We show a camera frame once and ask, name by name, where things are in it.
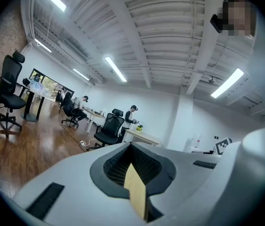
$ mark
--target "chair base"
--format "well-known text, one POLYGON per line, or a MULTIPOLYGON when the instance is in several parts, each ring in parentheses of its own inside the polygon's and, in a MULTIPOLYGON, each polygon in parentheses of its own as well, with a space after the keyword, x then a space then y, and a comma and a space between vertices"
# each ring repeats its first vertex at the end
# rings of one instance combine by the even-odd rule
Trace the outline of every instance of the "chair base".
POLYGON ((7 113, 6 115, 3 115, 2 113, 0 113, 0 126, 4 129, 4 131, 6 132, 6 137, 9 137, 9 128, 8 128, 8 122, 13 124, 13 125, 16 125, 16 126, 19 126, 19 130, 21 131, 23 128, 22 128, 22 125, 18 124, 16 122, 16 117, 15 116, 9 116, 9 108, 7 109, 7 113))
POLYGON ((63 124, 64 121, 70 123, 69 127, 71 127, 71 124, 76 125, 77 128, 79 127, 79 123, 78 123, 77 121, 75 121, 73 118, 62 120, 62 121, 61 121, 61 124, 63 124))
POLYGON ((102 147, 104 147, 105 146, 105 144, 104 143, 102 143, 102 145, 100 145, 99 143, 95 143, 95 146, 92 146, 92 147, 89 147, 89 148, 87 148, 86 150, 87 151, 89 151, 90 149, 99 149, 99 148, 102 148, 102 147))

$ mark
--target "office chair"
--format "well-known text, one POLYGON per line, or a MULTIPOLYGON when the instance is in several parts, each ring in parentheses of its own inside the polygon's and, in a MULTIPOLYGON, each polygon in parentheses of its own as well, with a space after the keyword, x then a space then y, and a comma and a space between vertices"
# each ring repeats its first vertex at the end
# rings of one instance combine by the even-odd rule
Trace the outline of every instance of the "office chair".
POLYGON ((7 108, 7 114, 3 115, 0 113, 0 125, 5 130, 6 137, 9 137, 8 122, 19 126, 19 130, 22 130, 22 126, 15 122, 15 116, 9 116, 9 111, 12 113, 13 110, 20 109, 26 104, 22 98, 13 94, 15 92, 18 75, 22 69, 21 63, 24 63, 24 60, 24 56, 16 50, 13 57, 10 55, 5 57, 2 67, 0 80, 0 103, 4 104, 3 107, 7 108), (6 127, 2 125, 3 121, 6 122, 6 127))
POLYGON ((102 127, 98 126, 94 135, 98 141, 102 142, 102 145, 95 143, 95 146, 89 147, 86 150, 89 151, 90 149, 98 149, 104 147, 105 144, 116 144, 119 129, 125 121, 125 119, 121 116, 123 116, 123 111, 118 109, 113 109, 112 113, 108 113, 104 125, 102 127))
POLYGON ((71 127, 71 124, 73 123, 74 125, 77 126, 77 128, 79 127, 79 123, 76 121, 77 118, 77 113, 79 112, 79 110, 74 109, 74 104, 71 100, 71 93, 67 92, 64 100, 62 101, 61 105, 60 105, 60 109, 63 107, 63 111, 64 113, 70 117, 70 119, 65 119, 61 121, 61 124, 63 124, 64 121, 67 121, 70 123, 69 127, 71 127))

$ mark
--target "wooden block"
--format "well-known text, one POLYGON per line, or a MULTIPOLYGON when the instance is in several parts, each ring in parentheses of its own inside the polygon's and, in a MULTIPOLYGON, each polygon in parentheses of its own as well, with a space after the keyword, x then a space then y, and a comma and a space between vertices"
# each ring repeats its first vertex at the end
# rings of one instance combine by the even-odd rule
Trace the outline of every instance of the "wooden block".
POLYGON ((146 186, 130 164, 124 182, 124 188, 129 190, 130 203, 137 211, 138 215, 144 219, 146 209, 146 186))

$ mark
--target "wooden floor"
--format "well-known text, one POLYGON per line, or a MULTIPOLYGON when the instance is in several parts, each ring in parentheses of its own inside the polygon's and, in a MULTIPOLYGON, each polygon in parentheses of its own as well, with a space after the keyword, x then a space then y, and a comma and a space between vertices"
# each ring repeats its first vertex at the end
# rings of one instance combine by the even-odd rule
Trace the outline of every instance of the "wooden floor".
MULTIPOLYGON (((20 87, 15 94, 19 95, 20 87)), ((39 100, 35 99, 31 110, 36 114, 39 100)), ((79 122, 79 128, 61 126, 60 121, 65 119, 64 112, 58 116, 59 108, 54 102, 44 100, 38 122, 25 121, 20 115, 24 108, 14 110, 10 115, 16 116, 16 121, 23 126, 20 132, 17 126, 10 129, 9 138, 6 138, 0 127, 0 190, 12 197, 25 183, 53 166, 60 160, 85 153, 76 141, 84 140, 87 144, 96 131, 92 126, 90 133, 86 133, 87 119, 79 122)))

